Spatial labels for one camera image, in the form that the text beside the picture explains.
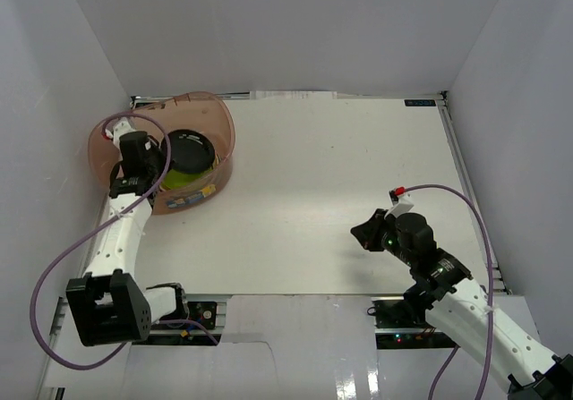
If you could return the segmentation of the lime green plate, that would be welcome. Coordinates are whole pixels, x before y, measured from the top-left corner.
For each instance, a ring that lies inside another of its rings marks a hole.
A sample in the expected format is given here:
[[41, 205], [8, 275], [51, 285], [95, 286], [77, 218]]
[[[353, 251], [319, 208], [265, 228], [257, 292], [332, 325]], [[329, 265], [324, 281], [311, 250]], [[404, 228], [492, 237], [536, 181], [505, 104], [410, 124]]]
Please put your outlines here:
[[161, 191], [181, 190], [183, 188], [202, 189], [205, 186], [204, 176], [209, 175], [212, 168], [200, 173], [187, 174], [184, 172], [171, 169], [167, 172], [163, 182], [160, 185]]

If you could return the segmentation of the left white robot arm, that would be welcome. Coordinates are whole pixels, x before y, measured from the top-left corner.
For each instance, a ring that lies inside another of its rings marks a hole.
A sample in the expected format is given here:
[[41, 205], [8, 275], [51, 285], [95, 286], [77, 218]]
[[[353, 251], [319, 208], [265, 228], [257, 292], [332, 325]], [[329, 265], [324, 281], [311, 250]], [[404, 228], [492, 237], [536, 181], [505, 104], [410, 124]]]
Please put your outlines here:
[[154, 183], [166, 159], [145, 131], [114, 132], [121, 159], [110, 175], [108, 221], [95, 255], [80, 278], [69, 281], [66, 298], [85, 346], [140, 342], [155, 324], [181, 327], [189, 317], [178, 283], [141, 289], [135, 262], [155, 203]]

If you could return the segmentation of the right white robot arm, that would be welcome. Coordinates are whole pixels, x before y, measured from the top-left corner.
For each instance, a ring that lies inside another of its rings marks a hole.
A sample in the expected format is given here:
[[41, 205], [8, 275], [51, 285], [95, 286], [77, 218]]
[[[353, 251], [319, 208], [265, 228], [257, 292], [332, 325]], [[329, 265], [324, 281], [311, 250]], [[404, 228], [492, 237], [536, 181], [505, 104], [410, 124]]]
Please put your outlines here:
[[559, 356], [530, 336], [487, 293], [470, 270], [440, 248], [425, 217], [378, 209], [351, 235], [367, 251], [405, 263], [414, 284], [381, 317], [437, 328], [483, 365], [510, 399], [570, 399], [572, 357]]

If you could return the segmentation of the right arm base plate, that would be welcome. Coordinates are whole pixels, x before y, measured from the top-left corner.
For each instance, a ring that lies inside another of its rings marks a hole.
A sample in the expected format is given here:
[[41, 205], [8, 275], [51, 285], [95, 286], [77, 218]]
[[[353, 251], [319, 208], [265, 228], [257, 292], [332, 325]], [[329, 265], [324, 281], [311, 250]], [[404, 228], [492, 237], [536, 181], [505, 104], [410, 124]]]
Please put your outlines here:
[[405, 310], [401, 300], [374, 301], [366, 311], [374, 318], [378, 350], [435, 348], [435, 329]]

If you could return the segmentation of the glossy black plate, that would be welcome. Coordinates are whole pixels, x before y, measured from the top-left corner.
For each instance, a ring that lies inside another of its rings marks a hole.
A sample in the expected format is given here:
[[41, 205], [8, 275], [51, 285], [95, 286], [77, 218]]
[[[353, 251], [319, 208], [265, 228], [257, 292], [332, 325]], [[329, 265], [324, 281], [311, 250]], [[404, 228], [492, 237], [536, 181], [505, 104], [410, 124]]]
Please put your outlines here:
[[201, 174], [212, 167], [216, 153], [205, 135], [189, 129], [179, 129], [171, 131], [168, 138], [172, 170], [183, 174]]

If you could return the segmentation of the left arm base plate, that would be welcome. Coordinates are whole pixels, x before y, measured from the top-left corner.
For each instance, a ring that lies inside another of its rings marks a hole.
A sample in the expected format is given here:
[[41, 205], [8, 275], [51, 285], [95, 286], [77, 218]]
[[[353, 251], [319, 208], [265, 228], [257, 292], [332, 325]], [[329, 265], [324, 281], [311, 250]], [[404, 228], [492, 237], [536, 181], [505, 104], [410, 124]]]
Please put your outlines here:
[[175, 317], [164, 317], [152, 326], [152, 331], [186, 343], [205, 341], [214, 345], [213, 339], [220, 339], [220, 335], [215, 334], [217, 315], [217, 302], [188, 302], [187, 311], [180, 317], [183, 322], [175, 322]]

